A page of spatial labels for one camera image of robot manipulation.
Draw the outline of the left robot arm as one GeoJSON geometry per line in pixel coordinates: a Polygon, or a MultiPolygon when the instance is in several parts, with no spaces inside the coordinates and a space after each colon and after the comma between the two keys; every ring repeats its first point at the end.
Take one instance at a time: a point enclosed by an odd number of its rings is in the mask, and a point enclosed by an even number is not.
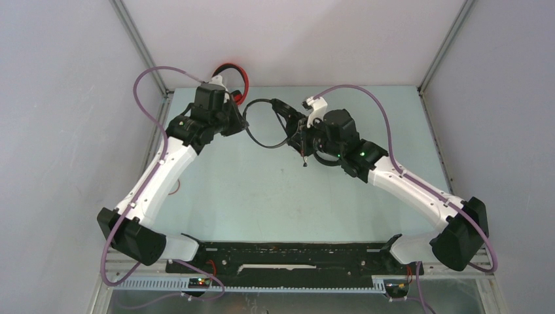
{"type": "Polygon", "coordinates": [[[202,271],[207,255],[186,235],[165,235],[154,222],[170,190],[184,170],[219,134],[243,131],[246,121],[228,89],[215,77],[199,85],[194,101],[165,130],[155,158],[130,193],[114,209],[103,208],[97,222],[112,249],[150,266],[160,259],[178,259],[191,272],[202,271]]]}

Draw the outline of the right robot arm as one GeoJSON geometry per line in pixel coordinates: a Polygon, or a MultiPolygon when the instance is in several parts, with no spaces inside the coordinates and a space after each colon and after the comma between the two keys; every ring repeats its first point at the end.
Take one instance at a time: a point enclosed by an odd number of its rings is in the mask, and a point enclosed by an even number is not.
{"type": "Polygon", "coordinates": [[[486,207],[477,198],[467,201],[422,182],[418,176],[391,161],[386,149],[360,138],[355,121],[345,109],[327,112],[309,125],[306,115],[285,114],[288,145],[303,157],[334,157],[328,166],[339,166],[351,177],[381,188],[399,198],[430,225],[433,232],[418,236],[393,236],[380,263],[388,273],[433,256],[454,271],[463,271],[483,246],[488,234],[486,207]]]}

